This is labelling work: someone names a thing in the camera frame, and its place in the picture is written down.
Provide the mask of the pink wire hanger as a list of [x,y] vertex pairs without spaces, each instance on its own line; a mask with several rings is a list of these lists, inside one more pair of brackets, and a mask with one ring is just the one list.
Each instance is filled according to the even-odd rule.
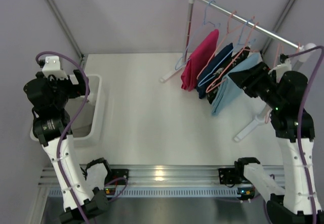
[[[282,44],[278,44],[277,46],[277,50],[276,50],[276,56],[275,56],[275,60],[274,60],[274,63],[273,63],[273,68],[277,65],[279,65],[280,61],[279,61],[279,56],[280,56],[280,52],[281,53],[284,53],[284,47]],[[276,78],[276,75],[272,75],[272,76],[275,76],[275,79],[276,79],[276,82],[278,83],[280,81],[280,79],[278,80]],[[271,111],[271,108],[269,105],[265,105],[264,109],[262,110],[261,112],[261,118],[264,119],[264,123],[267,124],[269,122],[269,118],[270,118],[270,111]]]

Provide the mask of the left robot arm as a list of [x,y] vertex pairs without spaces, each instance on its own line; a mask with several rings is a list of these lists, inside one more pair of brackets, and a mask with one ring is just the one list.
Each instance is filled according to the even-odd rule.
[[84,72],[75,69],[77,84],[70,77],[60,79],[51,74],[37,72],[35,79],[26,83],[23,91],[32,103],[32,132],[48,155],[55,170],[62,196],[64,212],[61,223],[89,223],[92,218],[108,209],[104,191],[110,168],[104,158],[91,161],[82,171],[76,159],[70,117],[65,110],[69,99],[83,96],[79,114],[90,92],[89,80]]

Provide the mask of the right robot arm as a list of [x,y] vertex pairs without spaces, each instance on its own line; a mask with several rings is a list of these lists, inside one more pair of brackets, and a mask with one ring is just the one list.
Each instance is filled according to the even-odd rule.
[[290,70],[277,80],[261,62],[250,69],[231,72],[229,78],[249,97],[259,97],[271,108],[270,120],[282,155],[285,186],[280,187],[256,158],[238,159],[236,170],[262,196],[272,223],[323,223],[313,175],[314,122],[302,102],[307,77]]

